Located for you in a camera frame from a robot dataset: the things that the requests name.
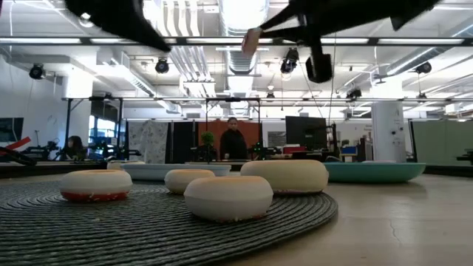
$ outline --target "dark jacket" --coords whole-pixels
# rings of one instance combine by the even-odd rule
[[[220,138],[220,159],[225,159],[225,154],[230,154],[229,159],[247,159],[247,148],[245,138],[239,130],[227,130]]]

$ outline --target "gray partition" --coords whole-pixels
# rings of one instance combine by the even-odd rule
[[[419,163],[431,166],[470,166],[458,161],[465,149],[473,149],[473,122],[454,120],[412,122],[415,152]]]

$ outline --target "concrete floor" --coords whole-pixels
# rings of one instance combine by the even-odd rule
[[[330,184],[326,192],[339,204],[330,224],[225,266],[473,265],[473,180],[422,176],[403,185]]]

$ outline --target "red object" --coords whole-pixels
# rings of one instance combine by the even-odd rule
[[[298,151],[305,151],[305,147],[284,147],[282,149],[283,154],[292,154]]]
[[[24,145],[28,144],[30,141],[31,141],[30,137],[26,137],[23,140],[17,141],[13,144],[10,144],[10,145],[6,146],[5,148],[10,149],[10,150],[18,149],[21,146],[24,146]]]
[[[113,194],[81,194],[61,192],[64,199],[71,202],[104,202],[111,200],[124,200],[128,195],[127,192],[113,193]]]

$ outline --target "white column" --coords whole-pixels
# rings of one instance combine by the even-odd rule
[[[406,162],[402,102],[377,102],[372,105],[374,160]]]

